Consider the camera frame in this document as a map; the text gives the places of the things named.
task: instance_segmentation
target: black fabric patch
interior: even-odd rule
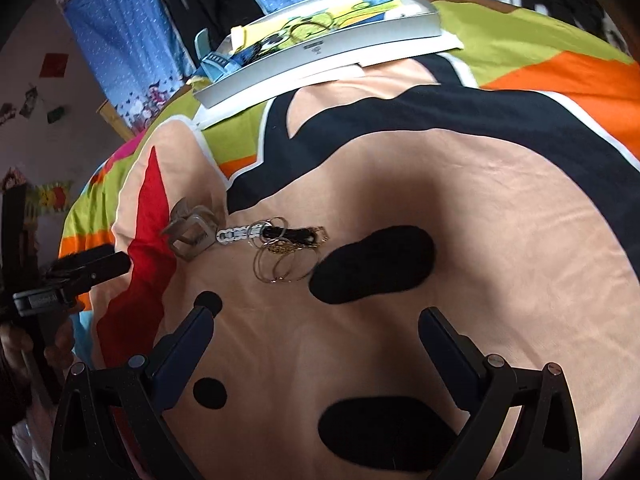
[[[193,385],[193,398],[204,408],[219,410],[226,404],[226,388],[211,377],[198,379]]]
[[[222,310],[222,300],[215,292],[203,290],[198,294],[197,298],[193,300],[193,306],[203,306],[209,310],[211,315],[215,318]]]
[[[341,459],[410,472],[434,469],[456,439],[431,408],[411,397],[336,402],[322,414],[318,434]]]
[[[314,270],[309,291],[324,303],[341,304],[410,290],[427,278],[434,261],[435,245],[425,231],[388,227],[329,254]]]
[[[415,59],[431,72],[431,75],[433,75],[441,85],[462,86],[458,72],[456,72],[452,64],[445,57],[438,56],[438,54],[424,54],[423,56],[415,56],[412,59]]]
[[[283,94],[271,105],[264,161],[234,180],[227,192],[229,213],[273,195],[357,137],[444,128],[519,144],[563,170],[604,216],[640,276],[640,173],[553,99],[527,91],[416,86],[395,99],[367,98],[324,110],[289,139],[286,119],[293,95]]]

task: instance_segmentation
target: gray tray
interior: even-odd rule
[[[322,5],[330,0],[307,0],[294,6],[278,10],[254,23],[272,20],[279,16],[295,15],[295,9],[308,7],[310,4]],[[325,57],[343,54],[365,46],[390,43],[393,41],[432,38],[441,34],[440,17],[436,8],[428,0],[401,0],[403,4],[417,4],[422,12],[413,16],[403,16],[380,22],[353,25],[329,32],[320,38],[313,38],[290,46],[258,59],[237,72],[194,92],[194,96],[205,108],[211,108],[225,99],[250,86],[276,76],[288,70],[302,66],[308,62]],[[227,36],[220,44],[217,52],[229,55],[231,38]]]

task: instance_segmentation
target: red paper square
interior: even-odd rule
[[[40,77],[64,77],[69,54],[45,54]]]

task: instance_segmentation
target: wall decoration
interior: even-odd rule
[[[72,182],[51,182],[42,186],[32,186],[27,193],[25,216],[35,220],[38,216],[69,211],[71,199],[69,190]]]
[[[69,54],[45,54],[40,69],[40,77],[64,77]]]
[[[47,123],[53,124],[56,121],[59,121],[64,114],[65,107],[59,106],[58,108],[54,108],[52,111],[47,113]]]
[[[15,117],[15,106],[11,103],[4,103],[0,107],[0,126],[2,126],[9,119]]]
[[[22,108],[20,108],[20,112],[18,113],[27,119],[31,117],[31,113],[36,107],[37,100],[38,89],[33,86],[24,93],[24,104],[22,105]]]
[[[5,192],[7,189],[11,189],[15,186],[20,186],[21,184],[26,184],[27,178],[22,174],[20,170],[17,168],[9,168],[6,172],[5,176],[2,178],[0,182],[0,191]]]

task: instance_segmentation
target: wall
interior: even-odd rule
[[[47,52],[69,54],[64,78],[38,78]],[[16,114],[0,126],[0,178],[16,166],[33,184],[73,180],[75,198],[122,140],[96,113],[104,95],[55,0],[35,0],[0,50],[0,105],[11,102],[19,110],[30,82],[46,104],[38,101],[29,119]],[[59,105],[66,115],[47,124],[47,111]],[[40,217],[36,236],[41,264],[58,253],[64,217]]]

